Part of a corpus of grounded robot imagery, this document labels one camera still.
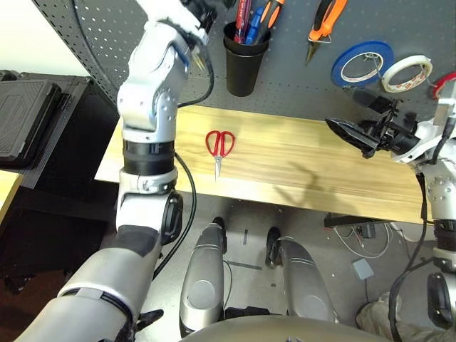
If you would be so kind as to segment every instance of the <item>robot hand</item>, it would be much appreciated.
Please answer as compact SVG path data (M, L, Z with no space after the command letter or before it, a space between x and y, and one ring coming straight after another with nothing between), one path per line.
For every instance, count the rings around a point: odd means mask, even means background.
M132 336L162 245L180 233L174 191L177 100L196 47L234 0L138 0L149 21L118 93L123 119L117 236L91 256L17 341L116 341Z
M355 102L384 116L355 125L328 118L332 131L370 158L378 150L392 151L392 159L423 174L424 191L432 208L437 247L434 264L442 273L428 278L428 313L439 327L456 327L456 81L440 93L435 117L417 122L403 113L399 101L364 89L347 89Z

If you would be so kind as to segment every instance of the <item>white wall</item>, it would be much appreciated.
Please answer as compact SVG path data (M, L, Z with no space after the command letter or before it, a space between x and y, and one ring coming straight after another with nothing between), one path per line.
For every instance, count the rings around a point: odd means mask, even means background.
M0 37L0 69L88 75L32 0L0 0Z

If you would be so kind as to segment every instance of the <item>black cup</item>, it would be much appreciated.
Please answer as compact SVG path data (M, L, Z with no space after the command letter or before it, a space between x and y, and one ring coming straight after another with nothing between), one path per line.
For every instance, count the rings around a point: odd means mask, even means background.
M268 33L263 43L242 45L234 42L236 23L229 23L224 28L223 44L227 52L227 89L239 97L253 93L259 67L264 53L269 47L271 34Z

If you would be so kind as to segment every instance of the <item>red tape roll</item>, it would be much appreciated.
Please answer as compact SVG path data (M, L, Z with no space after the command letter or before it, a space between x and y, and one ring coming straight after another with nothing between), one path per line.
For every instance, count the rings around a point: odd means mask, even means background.
M432 90L432 94L434 95L434 99L438 100L439 99L439 92L442 90L442 88L445 86L446 82L448 81L456 81L456 71L449 73L445 77L442 77L440 80L437 81L435 84L434 89Z

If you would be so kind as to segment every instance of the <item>pliers handle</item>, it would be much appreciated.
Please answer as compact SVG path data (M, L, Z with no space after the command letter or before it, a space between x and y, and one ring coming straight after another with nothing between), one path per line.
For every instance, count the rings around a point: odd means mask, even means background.
M321 0L320 6L315 14L315 21L311 32L310 41L319 41L327 37L333 31L333 26L341 15L348 0Z

